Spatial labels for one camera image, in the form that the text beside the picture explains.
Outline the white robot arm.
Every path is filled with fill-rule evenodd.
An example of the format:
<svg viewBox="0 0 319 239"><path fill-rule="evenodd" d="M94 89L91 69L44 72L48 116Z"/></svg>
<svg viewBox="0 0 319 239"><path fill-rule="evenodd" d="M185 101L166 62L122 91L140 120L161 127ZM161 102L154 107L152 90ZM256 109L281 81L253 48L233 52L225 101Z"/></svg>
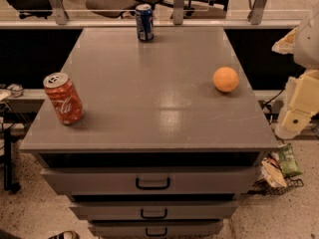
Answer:
<svg viewBox="0 0 319 239"><path fill-rule="evenodd" d="M291 139L319 113L319 4L296 28L277 41L272 51L292 54L294 62L305 69L298 78L288 79L284 105L275 127L278 137Z"/></svg>

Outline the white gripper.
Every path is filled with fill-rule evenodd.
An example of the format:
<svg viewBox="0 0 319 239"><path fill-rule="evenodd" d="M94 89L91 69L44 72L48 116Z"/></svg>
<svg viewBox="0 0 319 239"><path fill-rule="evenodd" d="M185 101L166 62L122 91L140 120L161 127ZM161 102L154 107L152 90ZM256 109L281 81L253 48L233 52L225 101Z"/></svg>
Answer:
<svg viewBox="0 0 319 239"><path fill-rule="evenodd" d="M292 29L271 48L286 55L294 50L297 28ZM278 117L275 134L282 139L299 135L319 113L319 71L307 69L299 78L290 77L285 87L284 105Z"/></svg>

